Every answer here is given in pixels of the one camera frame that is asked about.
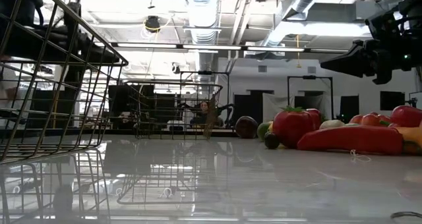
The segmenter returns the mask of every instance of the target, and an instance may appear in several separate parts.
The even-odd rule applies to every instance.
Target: glossy white floor
[[[238,138],[106,136],[97,150],[3,166],[0,185],[3,223],[394,223],[394,212],[422,212],[420,157]]]

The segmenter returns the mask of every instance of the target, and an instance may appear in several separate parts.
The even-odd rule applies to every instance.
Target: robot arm
[[[395,12],[402,15],[396,20]],[[397,7],[378,13],[365,21],[373,40],[353,42],[344,55],[321,62],[323,69],[352,76],[374,76],[375,84],[391,80],[392,71],[411,70],[422,65],[422,0],[404,0]]]

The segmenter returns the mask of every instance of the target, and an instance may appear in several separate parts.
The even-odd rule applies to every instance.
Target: red tomato
[[[381,126],[380,118],[373,114],[368,114],[362,117],[361,125]]]
[[[397,106],[391,114],[391,120],[400,126],[415,128],[422,121],[422,110],[407,105]]]
[[[314,122],[311,115],[292,108],[279,112],[272,124],[272,132],[288,148],[296,148],[302,136],[313,130]]]
[[[321,112],[318,109],[307,109],[306,112],[311,115],[314,123],[314,130],[318,130],[319,126],[321,126]]]
[[[351,118],[349,123],[357,123],[361,124],[363,115],[355,115],[353,118]]]

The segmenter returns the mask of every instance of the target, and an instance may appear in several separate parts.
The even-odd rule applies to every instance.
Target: yellow fruit
[[[270,126],[268,127],[268,131],[272,132],[272,121],[270,121],[269,123],[270,123]]]

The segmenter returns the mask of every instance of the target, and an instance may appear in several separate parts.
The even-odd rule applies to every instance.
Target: metal wire basket
[[[0,0],[0,163],[98,146],[107,88],[128,65],[81,19],[79,3],[49,0],[44,22],[44,2]]]
[[[222,86],[184,82],[127,82],[137,138],[209,139],[223,127],[218,117]]]

